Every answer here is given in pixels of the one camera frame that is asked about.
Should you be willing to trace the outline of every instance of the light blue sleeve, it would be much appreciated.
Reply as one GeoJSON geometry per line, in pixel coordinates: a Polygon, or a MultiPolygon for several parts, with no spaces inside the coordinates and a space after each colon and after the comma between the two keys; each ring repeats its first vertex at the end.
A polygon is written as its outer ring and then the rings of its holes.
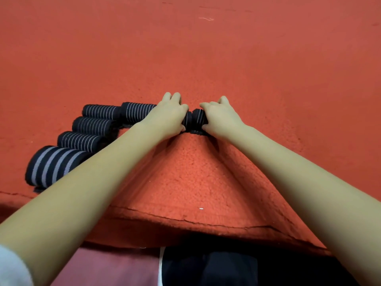
{"type": "Polygon", "coordinates": [[[33,286],[32,276],[23,260],[0,245],[0,286],[33,286]]]}

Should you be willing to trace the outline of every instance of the person's left arm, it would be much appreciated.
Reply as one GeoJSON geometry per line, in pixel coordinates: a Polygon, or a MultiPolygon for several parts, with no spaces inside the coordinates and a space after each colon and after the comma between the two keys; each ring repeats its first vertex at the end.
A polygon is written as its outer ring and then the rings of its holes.
{"type": "Polygon", "coordinates": [[[95,226],[134,166],[158,143],[185,130],[188,106],[167,92],[147,117],[16,211],[0,225],[0,244],[49,285],[95,226]]]}

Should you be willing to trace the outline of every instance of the hand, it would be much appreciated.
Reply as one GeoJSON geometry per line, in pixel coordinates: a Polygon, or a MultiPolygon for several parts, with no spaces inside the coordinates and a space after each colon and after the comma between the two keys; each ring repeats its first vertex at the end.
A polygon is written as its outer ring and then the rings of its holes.
{"type": "Polygon", "coordinates": [[[208,124],[204,124],[202,129],[216,138],[229,139],[235,129],[245,125],[226,96],[222,96],[218,102],[202,102],[200,106],[208,119],[208,124]]]}
{"type": "Polygon", "coordinates": [[[181,104],[181,95],[176,92],[173,96],[166,92],[162,101],[143,119],[140,124],[150,127],[160,140],[165,140],[185,131],[181,123],[189,110],[189,106],[181,104]]]}

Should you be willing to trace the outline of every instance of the forearm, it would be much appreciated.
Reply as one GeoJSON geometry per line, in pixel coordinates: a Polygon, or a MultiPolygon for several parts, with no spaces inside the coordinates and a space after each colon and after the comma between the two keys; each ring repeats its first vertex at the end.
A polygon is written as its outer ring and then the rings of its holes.
{"type": "Polygon", "coordinates": [[[244,126],[230,142],[275,185],[316,236],[364,284],[381,281],[381,203],[244,126]]]}
{"type": "Polygon", "coordinates": [[[24,260],[35,285],[54,279],[102,216],[126,174],[158,142],[152,131],[136,124],[0,225],[0,244],[24,260]]]}

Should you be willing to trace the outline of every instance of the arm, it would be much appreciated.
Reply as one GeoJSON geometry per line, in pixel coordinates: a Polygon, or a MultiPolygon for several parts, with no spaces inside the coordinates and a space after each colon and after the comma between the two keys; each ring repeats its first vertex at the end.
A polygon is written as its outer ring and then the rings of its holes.
{"type": "Polygon", "coordinates": [[[358,282],[381,284],[381,202],[245,125],[226,97],[201,106],[204,130],[255,163],[358,282]]]}
{"type": "Polygon", "coordinates": [[[49,285],[110,204],[120,183],[153,147],[185,130],[180,94],[82,163],[0,225],[0,244],[28,266],[36,286],[49,285]]]}

